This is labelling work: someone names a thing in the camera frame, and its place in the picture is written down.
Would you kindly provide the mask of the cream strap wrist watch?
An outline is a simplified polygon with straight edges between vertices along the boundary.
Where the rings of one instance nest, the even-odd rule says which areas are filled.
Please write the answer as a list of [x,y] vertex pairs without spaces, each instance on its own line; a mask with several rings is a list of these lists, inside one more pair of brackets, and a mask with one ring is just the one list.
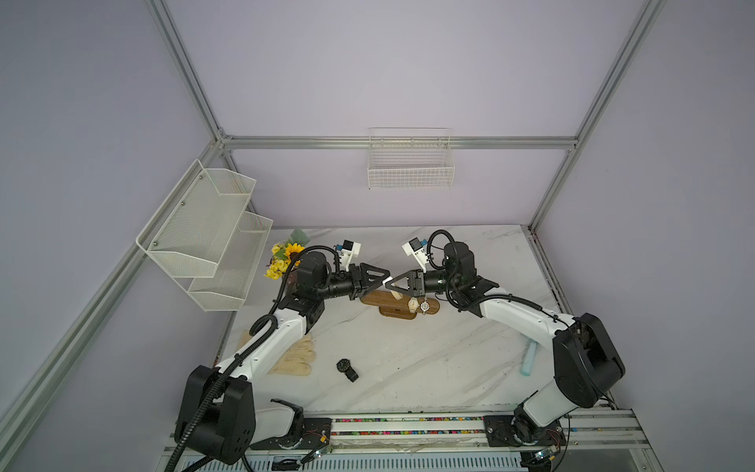
[[409,311],[410,311],[410,312],[411,312],[412,314],[416,314],[416,313],[417,313],[417,311],[418,311],[418,309],[420,308],[420,306],[421,306],[420,302],[419,302],[419,301],[418,301],[418,299],[417,299],[417,298],[415,298],[415,297],[412,297],[412,298],[411,298],[411,299],[410,299],[410,300],[408,301],[408,304],[407,304],[407,307],[408,307]]

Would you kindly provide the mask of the wooden watch stand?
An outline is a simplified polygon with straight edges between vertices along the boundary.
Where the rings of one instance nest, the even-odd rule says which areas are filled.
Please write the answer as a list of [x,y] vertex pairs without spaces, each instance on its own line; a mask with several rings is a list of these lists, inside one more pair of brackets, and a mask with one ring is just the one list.
[[371,307],[376,307],[379,313],[387,318],[399,320],[414,320],[417,315],[435,315],[440,312],[440,302],[434,298],[417,298],[421,306],[416,314],[412,314],[408,307],[408,301],[411,298],[402,297],[400,294],[392,294],[387,290],[377,290],[360,301]]

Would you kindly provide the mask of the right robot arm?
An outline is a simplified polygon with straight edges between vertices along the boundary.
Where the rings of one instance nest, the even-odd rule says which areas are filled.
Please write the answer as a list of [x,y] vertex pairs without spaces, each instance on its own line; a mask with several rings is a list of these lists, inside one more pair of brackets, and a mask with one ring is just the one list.
[[[433,259],[434,239],[444,236],[442,261]],[[589,313],[557,313],[529,299],[499,292],[499,285],[477,271],[474,253],[444,229],[431,238],[413,238],[402,247],[419,265],[385,282],[385,288],[409,297],[442,294],[458,312],[513,328],[551,354],[554,375],[525,398],[507,425],[503,442],[534,446],[552,436],[560,419],[578,408],[591,408],[624,377],[625,365],[603,322]]]

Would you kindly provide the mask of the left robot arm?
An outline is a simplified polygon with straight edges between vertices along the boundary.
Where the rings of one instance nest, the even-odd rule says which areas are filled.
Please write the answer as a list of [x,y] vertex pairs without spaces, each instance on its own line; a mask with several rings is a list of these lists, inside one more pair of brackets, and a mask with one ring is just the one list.
[[185,450],[202,454],[196,466],[214,460],[234,464],[250,446],[274,442],[295,448],[304,437],[301,406],[273,398],[259,403],[254,381],[312,330],[326,300],[359,299],[380,288],[389,271],[361,263],[342,267],[341,254],[311,246],[292,255],[271,310],[250,328],[250,340],[215,367],[200,366],[188,377],[167,466],[173,471]]

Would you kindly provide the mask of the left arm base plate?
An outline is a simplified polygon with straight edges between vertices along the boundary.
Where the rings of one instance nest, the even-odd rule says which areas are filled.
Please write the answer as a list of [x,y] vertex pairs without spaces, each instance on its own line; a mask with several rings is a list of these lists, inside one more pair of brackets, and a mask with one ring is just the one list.
[[313,450],[330,441],[332,424],[331,418],[305,417],[283,437],[253,442],[250,450]]

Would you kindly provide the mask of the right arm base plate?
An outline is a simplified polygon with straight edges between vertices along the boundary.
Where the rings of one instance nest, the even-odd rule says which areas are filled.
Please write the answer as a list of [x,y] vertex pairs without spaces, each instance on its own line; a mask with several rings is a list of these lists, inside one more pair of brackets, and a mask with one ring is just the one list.
[[546,427],[539,427],[529,420],[514,415],[487,415],[483,417],[484,431],[489,446],[556,446],[566,444],[562,428],[552,422]]

